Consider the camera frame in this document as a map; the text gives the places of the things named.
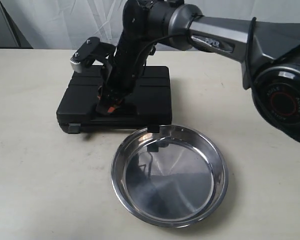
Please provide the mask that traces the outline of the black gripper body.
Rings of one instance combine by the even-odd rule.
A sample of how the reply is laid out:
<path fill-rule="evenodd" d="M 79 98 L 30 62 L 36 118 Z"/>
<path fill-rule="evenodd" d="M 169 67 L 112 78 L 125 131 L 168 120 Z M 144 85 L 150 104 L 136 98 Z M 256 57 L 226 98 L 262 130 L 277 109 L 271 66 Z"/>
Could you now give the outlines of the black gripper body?
<path fill-rule="evenodd" d="M 128 0 L 123 8 L 123 30 L 117 46 L 99 43 L 95 61 L 102 63 L 103 84 L 99 96 L 124 99 L 135 88 L 147 58 L 155 45 L 150 31 L 153 0 Z"/>

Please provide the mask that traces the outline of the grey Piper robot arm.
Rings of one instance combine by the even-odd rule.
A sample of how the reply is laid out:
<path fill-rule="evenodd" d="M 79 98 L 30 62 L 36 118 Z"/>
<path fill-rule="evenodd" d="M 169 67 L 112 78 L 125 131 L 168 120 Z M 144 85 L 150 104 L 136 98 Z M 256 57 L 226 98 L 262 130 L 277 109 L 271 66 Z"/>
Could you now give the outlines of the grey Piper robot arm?
<path fill-rule="evenodd" d="M 195 48 L 241 65 L 242 86 L 259 114 L 300 143 L 300 23 L 208 17 L 182 0 L 129 0 L 117 46 L 104 57 L 96 111 L 107 115 L 131 94 L 156 44 Z"/>

